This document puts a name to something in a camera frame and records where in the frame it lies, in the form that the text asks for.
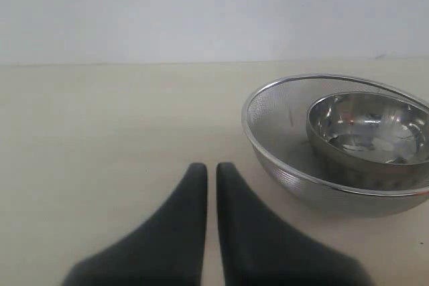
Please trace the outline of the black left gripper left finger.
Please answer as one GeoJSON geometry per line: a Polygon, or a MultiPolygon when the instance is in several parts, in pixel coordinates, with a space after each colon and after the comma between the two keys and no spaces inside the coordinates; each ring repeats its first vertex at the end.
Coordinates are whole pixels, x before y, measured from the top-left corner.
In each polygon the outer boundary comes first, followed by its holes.
{"type": "Polygon", "coordinates": [[[200,285],[207,168],[191,163],[161,207],[136,230],[77,263],[63,285],[200,285]]]}

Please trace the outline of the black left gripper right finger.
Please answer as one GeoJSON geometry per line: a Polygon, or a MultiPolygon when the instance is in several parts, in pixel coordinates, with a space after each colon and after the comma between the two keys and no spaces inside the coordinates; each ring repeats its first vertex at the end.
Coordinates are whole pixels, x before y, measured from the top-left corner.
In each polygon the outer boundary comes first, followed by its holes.
{"type": "Polygon", "coordinates": [[[233,163],[217,165],[217,220],[226,285],[364,285],[360,263],[272,212],[233,163]]]}

